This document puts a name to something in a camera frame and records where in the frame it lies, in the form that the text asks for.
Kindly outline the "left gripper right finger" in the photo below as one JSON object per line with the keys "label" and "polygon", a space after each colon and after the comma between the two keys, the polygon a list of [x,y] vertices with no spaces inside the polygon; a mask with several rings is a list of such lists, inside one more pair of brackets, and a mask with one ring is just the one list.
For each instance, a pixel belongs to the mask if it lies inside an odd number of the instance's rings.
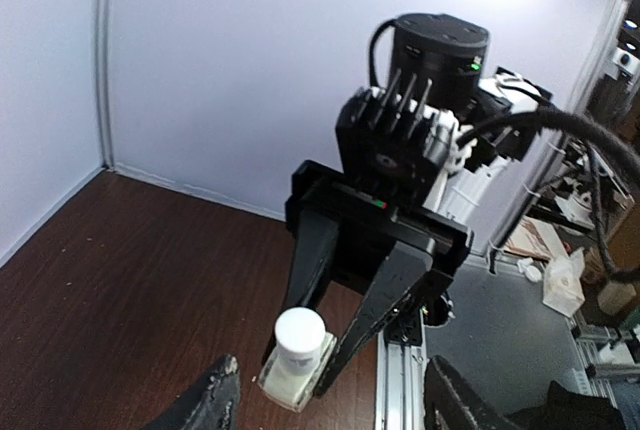
{"label": "left gripper right finger", "polygon": [[442,356],[432,357],[424,373],[425,429],[518,429],[480,397]]}

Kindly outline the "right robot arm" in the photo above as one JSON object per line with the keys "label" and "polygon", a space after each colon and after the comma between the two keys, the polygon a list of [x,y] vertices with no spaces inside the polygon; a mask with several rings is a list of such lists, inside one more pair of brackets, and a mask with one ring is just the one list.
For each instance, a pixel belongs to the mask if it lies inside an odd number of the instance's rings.
{"label": "right robot arm", "polygon": [[376,335],[418,345],[420,324],[443,324],[447,291],[468,257],[466,219],[496,175],[528,153],[533,129],[461,135],[495,118],[536,110],[550,94],[498,68],[482,76],[489,32],[447,14],[387,20],[386,82],[371,75],[342,107],[342,167],[306,161],[285,205],[295,248],[283,306],[315,309],[331,282],[362,301],[306,386],[320,397]]}

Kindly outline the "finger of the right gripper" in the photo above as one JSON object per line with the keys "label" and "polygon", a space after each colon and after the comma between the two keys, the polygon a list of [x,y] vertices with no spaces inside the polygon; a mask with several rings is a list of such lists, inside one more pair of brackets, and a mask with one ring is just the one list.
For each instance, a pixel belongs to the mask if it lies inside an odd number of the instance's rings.
{"label": "finger of the right gripper", "polygon": [[444,296],[452,282],[452,257],[396,244],[383,260],[355,316],[336,344],[315,386],[315,396],[324,396],[346,365],[390,323],[412,317],[423,308],[427,310],[427,323],[445,323],[449,308]]}
{"label": "finger of the right gripper", "polygon": [[331,266],[339,235],[339,223],[311,209],[304,209],[285,294],[285,308],[316,309],[331,281]]}

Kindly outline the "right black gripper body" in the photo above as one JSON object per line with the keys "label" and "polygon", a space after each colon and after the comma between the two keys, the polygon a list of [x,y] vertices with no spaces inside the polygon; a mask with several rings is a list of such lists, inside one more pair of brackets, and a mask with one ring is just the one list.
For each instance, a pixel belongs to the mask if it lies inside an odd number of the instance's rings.
{"label": "right black gripper body", "polygon": [[285,209],[295,239],[304,209],[337,221],[331,279],[353,279],[359,293],[398,243],[452,257],[454,279],[473,234],[424,206],[438,177],[466,158],[454,114],[410,95],[361,88],[341,109],[335,132],[341,170],[307,160],[292,176]]}

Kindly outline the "white nail polish bottle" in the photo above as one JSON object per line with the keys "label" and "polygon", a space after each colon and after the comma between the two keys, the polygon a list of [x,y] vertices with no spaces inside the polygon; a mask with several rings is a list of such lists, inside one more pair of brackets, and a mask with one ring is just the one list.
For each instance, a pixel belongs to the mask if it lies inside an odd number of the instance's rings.
{"label": "white nail polish bottle", "polygon": [[295,370],[295,361],[286,358],[283,350],[274,348],[261,369],[258,386],[277,405],[301,413],[313,396],[336,342],[337,338],[327,332],[319,348],[320,357],[311,359],[304,370]]}

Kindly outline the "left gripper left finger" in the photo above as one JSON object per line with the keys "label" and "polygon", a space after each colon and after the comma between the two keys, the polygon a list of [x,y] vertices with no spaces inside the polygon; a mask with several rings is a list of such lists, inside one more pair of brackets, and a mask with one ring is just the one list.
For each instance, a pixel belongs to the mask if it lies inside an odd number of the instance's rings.
{"label": "left gripper left finger", "polygon": [[238,428],[241,380],[238,360],[217,359],[173,404],[144,430],[230,430]]}

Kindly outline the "left aluminium corner post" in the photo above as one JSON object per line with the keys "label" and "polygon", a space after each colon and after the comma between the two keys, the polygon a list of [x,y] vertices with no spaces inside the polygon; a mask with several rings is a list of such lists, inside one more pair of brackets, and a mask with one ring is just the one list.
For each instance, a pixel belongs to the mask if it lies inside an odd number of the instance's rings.
{"label": "left aluminium corner post", "polygon": [[111,0],[94,0],[94,88],[102,167],[115,168],[115,147],[109,94]]}

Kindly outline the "white nail polish cap brush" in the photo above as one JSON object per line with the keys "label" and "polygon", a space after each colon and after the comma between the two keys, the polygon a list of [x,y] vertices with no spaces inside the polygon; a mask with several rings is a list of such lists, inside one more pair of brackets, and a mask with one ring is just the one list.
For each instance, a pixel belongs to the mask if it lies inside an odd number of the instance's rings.
{"label": "white nail polish cap brush", "polygon": [[317,360],[326,335],[323,318],[314,310],[294,307],[284,311],[274,327],[276,347],[294,362]]}

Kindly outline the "white tissue box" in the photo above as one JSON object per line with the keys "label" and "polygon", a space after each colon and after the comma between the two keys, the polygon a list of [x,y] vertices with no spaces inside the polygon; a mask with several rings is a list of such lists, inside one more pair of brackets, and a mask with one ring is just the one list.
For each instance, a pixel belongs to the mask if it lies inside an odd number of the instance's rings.
{"label": "white tissue box", "polygon": [[553,258],[543,274],[543,304],[565,317],[573,317],[585,302],[580,281],[584,268],[582,247],[568,256]]}

